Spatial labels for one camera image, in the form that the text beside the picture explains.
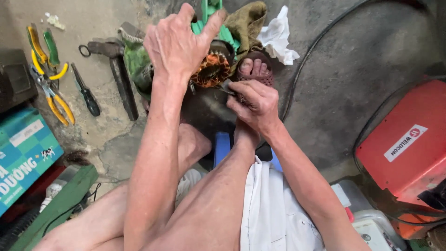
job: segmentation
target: pliers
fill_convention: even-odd
[[[63,101],[59,97],[59,95],[56,94],[54,90],[51,88],[50,86],[51,80],[49,80],[46,75],[40,74],[37,68],[32,64],[29,64],[29,72],[33,77],[34,81],[36,82],[36,84],[42,87],[43,91],[45,92],[46,100],[48,101],[48,105],[50,106],[51,111],[53,111],[53,113],[60,120],[60,122],[62,122],[66,126],[68,125],[68,121],[62,116],[62,114],[59,112],[56,105],[54,104],[53,98],[62,106],[62,108],[64,109],[65,113],[68,116],[68,119],[74,125],[75,120],[71,109],[65,103],[65,101]]]
[[[40,64],[46,65],[48,69],[51,70],[54,74],[53,76],[50,76],[50,80],[57,80],[66,73],[66,71],[68,70],[68,64],[65,63],[61,72],[57,74],[57,66],[60,64],[60,61],[53,35],[51,34],[49,28],[43,32],[43,38],[50,53],[50,56],[48,57],[40,46],[39,35],[37,34],[35,27],[35,24],[31,24],[31,26],[26,27],[29,43],[32,48],[31,57],[33,59],[34,66],[41,75],[44,75],[47,72],[42,69]],[[54,83],[56,85],[56,88],[59,89],[59,81],[55,81]]]

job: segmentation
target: blue stool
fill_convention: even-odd
[[[214,167],[215,168],[223,159],[228,155],[229,151],[231,151],[231,141],[229,139],[229,133],[225,132],[217,132],[215,134],[215,152],[214,152]],[[270,161],[274,168],[278,171],[283,172],[282,166],[279,163],[279,159],[271,148],[271,153],[273,155],[273,159]]]

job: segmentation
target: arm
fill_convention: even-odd
[[[228,107],[274,149],[291,190],[317,226],[327,251],[370,251],[330,185],[280,121],[277,91],[255,80],[231,83],[230,88],[243,94],[250,105],[243,106],[230,97]]]
[[[190,76],[208,53],[226,16],[217,11],[196,36],[194,10],[149,25],[144,39],[154,66],[152,100],[141,146],[130,177],[124,218],[124,250],[137,251],[163,227],[173,211],[178,186],[178,126]]]

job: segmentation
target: black screwdriver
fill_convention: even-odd
[[[80,88],[81,94],[84,96],[85,104],[87,105],[88,110],[90,113],[97,117],[101,115],[101,111],[99,110],[98,103],[96,102],[95,98],[92,96],[90,89],[85,87],[85,84],[81,78],[81,75],[78,72],[78,69],[76,69],[76,66],[74,63],[71,63],[71,70],[74,74],[74,81],[76,82],[77,86]]]

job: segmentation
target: white tissue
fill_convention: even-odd
[[[289,50],[288,36],[288,7],[283,6],[277,18],[271,20],[268,26],[262,27],[257,39],[262,42],[266,52],[271,58],[278,58],[284,65],[292,65],[293,60],[300,56],[296,51]]]

